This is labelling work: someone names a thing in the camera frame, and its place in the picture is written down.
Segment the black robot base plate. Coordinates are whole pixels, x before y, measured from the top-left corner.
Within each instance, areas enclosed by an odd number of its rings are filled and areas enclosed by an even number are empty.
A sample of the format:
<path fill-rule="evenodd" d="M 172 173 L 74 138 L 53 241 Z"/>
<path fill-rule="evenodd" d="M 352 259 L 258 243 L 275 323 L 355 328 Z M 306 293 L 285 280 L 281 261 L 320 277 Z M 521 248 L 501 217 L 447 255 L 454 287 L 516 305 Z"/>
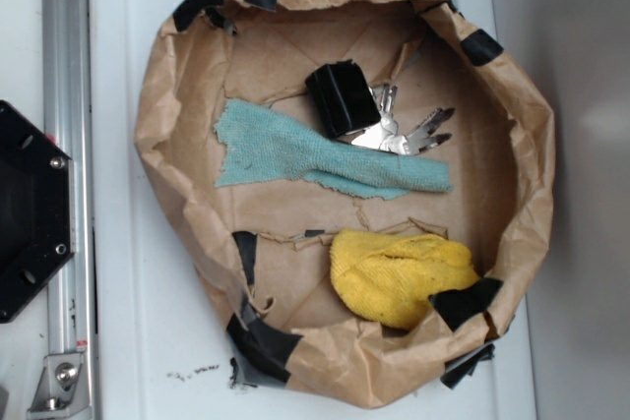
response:
<path fill-rule="evenodd" d="M 73 256 L 72 159 L 1 102 L 1 322 L 9 324 Z"/>

